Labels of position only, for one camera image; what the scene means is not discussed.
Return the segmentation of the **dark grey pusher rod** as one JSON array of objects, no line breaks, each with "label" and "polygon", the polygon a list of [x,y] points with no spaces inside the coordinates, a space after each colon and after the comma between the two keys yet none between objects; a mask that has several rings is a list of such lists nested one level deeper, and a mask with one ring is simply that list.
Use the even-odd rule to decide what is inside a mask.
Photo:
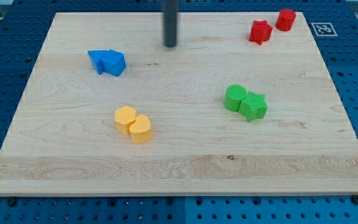
[{"label": "dark grey pusher rod", "polygon": [[163,42],[166,47],[175,47],[178,38],[179,0],[163,0]]}]

